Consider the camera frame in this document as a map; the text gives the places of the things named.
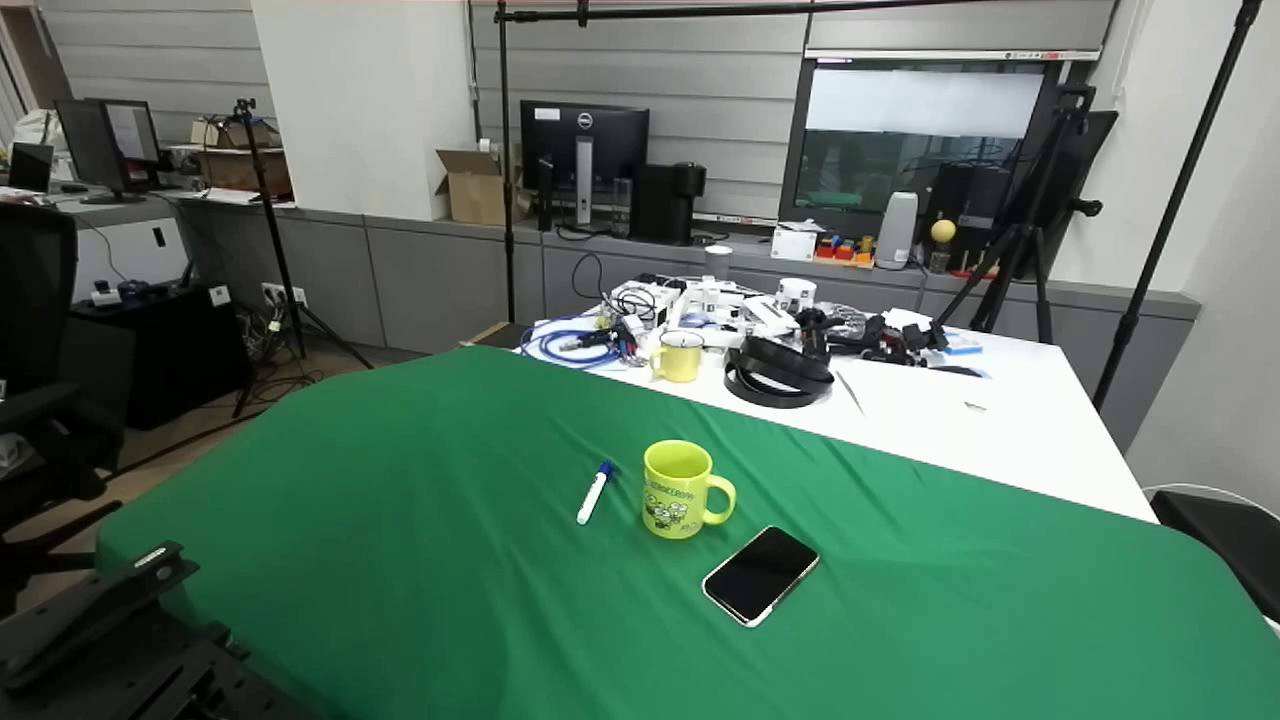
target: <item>green tablecloth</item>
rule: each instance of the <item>green tablecloth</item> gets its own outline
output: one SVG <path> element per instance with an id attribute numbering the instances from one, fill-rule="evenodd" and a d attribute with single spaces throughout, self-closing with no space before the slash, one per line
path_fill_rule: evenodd
<path id="1" fill-rule="evenodd" d="M 642 537 L 663 435 L 741 484 L 727 528 Z M 747 632 L 700 574 L 762 523 L 824 567 Z M 98 550 L 158 540 L 181 608 L 328 715 L 1280 715 L 1280 645 L 1192 540 L 509 350 L 284 398 Z"/>

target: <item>tripod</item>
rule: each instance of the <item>tripod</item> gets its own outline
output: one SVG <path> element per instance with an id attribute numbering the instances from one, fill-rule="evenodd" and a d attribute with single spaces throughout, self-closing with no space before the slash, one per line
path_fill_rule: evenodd
<path id="1" fill-rule="evenodd" d="M 1029 198 L 1023 224 L 1006 224 L 1003 234 L 994 240 L 994 249 L 980 259 L 980 267 L 962 280 L 962 287 L 950 296 L 950 302 L 937 316 L 937 327 L 946 325 L 958 302 L 971 296 L 971 287 L 980 280 L 988 280 L 988 272 L 999 263 L 999 274 L 991 280 L 988 296 L 980 301 L 971 327 L 974 333 L 991 333 L 999 321 L 999 308 L 1006 301 L 1006 282 L 1018 272 L 1018 263 L 1031 263 L 1031 280 L 1037 280 L 1037 334 L 1039 342 L 1051 342 L 1051 302 L 1049 302 L 1049 267 L 1042 267 L 1042 206 L 1057 194 L 1051 187 L 1063 187 L 1063 151 L 1073 148 L 1073 122 L 1088 122 L 1088 106 L 1092 106 L 1092 89 L 1063 89 L 1060 95 L 1073 99 L 1073 106 L 1057 106 L 1051 133 L 1049 133 L 1049 151 L 1042 151 L 1042 166 L 1037 179 L 1037 193 Z M 1084 212 L 1097 214 L 1098 202 L 1097 198 L 1073 198 L 1069 212 Z"/>
<path id="2" fill-rule="evenodd" d="M 334 347 L 344 347 L 355 363 L 373 369 L 349 339 L 341 339 L 307 302 L 297 301 L 297 282 L 293 282 L 293 267 L 284 254 L 284 240 L 280 240 L 280 224 L 274 224 L 274 202 L 269 193 L 269 166 L 264 166 L 264 151 L 257 145 L 257 114 L 250 114 L 257 99 L 235 99 L 232 118 L 238 118 L 243 138 L 248 138 L 248 158 L 250 158 L 250 174 L 257 174 L 257 193 L 264 198 L 264 214 L 269 214 L 269 234 L 271 234 L 271 253 L 274 253 L 274 272 L 284 282 L 284 296 L 274 302 L 269 302 L 269 321 L 264 321 L 264 339 L 257 347 L 250 360 L 250 380 L 243 383 L 232 418 L 243 414 L 248 398 L 257 396 L 257 387 L 269 376 L 269 363 L 274 360 L 280 342 L 287 347 L 287 363 L 297 369 L 298 383 L 310 383 L 316 373 L 307 373 L 307 334 L 305 334 L 305 321 L 310 321 L 310 327 L 320 327 Z"/>

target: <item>mug handle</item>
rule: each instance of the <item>mug handle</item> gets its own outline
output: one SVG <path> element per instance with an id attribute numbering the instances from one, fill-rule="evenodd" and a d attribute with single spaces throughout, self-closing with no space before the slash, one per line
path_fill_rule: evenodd
<path id="1" fill-rule="evenodd" d="M 704 513 L 704 523 L 727 523 L 736 509 L 736 488 L 724 476 L 708 476 L 708 488 L 724 491 L 727 509 L 724 513 Z"/>

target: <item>computer monitor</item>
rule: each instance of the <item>computer monitor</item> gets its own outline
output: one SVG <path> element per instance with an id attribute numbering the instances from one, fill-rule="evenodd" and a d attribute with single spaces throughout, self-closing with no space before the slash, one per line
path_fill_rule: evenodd
<path id="1" fill-rule="evenodd" d="M 55 114 L 82 183 L 109 198 L 154 187 L 158 138 L 145 99 L 62 99 Z"/>
<path id="2" fill-rule="evenodd" d="M 636 179 L 646 158 L 646 113 L 606 104 L 519 104 L 522 138 L 522 187 L 540 198 L 540 212 L 555 193 L 575 187 L 575 220 L 591 212 L 597 193 L 611 193 L 620 179 Z"/>

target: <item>yellow mug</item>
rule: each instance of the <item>yellow mug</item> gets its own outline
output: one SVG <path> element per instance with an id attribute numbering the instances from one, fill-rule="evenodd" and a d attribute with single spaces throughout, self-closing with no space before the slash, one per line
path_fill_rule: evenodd
<path id="1" fill-rule="evenodd" d="M 708 491 L 724 491 L 724 513 L 708 513 Z M 711 476 L 711 456 L 689 440 L 658 440 L 642 453 L 642 528 L 663 540 L 689 540 L 704 523 L 727 523 L 736 488 Z"/>
<path id="2" fill-rule="evenodd" d="M 691 383 L 704 369 L 704 347 L 695 342 L 658 342 L 653 357 L 653 376 L 670 383 Z"/>

